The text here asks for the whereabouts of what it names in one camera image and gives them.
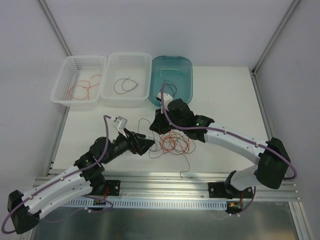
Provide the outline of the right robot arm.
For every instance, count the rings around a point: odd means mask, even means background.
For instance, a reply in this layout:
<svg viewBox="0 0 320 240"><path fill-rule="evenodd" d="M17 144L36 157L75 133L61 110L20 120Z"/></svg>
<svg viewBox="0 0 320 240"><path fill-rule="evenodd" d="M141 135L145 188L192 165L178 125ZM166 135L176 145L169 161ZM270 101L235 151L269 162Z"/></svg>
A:
<svg viewBox="0 0 320 240"><path fill-rule="evenodd" d="M214 188L221 198L236 198L245 189L259 185L277 190L287 180L286 173L293 165L278 138L267 141L231 132L212 118L194 114L180 98L159 102L151 131L163 135L178 130L192 140L220 146L252 162L251 167L232 171L221 187Z"/></svg>

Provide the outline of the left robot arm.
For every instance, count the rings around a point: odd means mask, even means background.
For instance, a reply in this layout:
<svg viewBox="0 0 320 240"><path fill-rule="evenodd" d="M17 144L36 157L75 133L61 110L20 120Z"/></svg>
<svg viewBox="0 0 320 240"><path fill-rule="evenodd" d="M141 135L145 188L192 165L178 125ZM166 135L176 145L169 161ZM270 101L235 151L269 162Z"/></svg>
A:
<svg viewBox="0 0 320 240"><path fill-rule="evenodd" d="M115 140L97 138L88 152L63 173L28 192L11 192L5 220L12 221L13 233L23 234L70 200L84 195L101 195L106 186L104 165L127 151L142 156L154 144L154 140L133 131L120 133Z"/></svg>

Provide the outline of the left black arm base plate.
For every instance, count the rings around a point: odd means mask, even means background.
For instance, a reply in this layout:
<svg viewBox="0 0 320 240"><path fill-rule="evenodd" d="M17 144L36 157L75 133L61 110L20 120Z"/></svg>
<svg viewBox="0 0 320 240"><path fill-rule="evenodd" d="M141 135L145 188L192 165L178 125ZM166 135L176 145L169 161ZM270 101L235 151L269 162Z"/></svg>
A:
<svg viewBox="0 0 320 240"><path fill-rule="evenodd" d="M106 180L104 187L102 189L103 196L119 196L121 189L120 180Z"/></svg>

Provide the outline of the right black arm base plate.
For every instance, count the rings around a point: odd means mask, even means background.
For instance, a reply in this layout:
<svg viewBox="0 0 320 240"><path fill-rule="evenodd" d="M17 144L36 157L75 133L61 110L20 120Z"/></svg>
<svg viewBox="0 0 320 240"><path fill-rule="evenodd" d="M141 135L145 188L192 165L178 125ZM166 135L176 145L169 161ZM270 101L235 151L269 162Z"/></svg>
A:
<svg viewBox="0 0 320 240"><path fill-rule="evenodd" d="M226 198L227 193L223 182L209 182L207 185L210 198Z"/></svg>

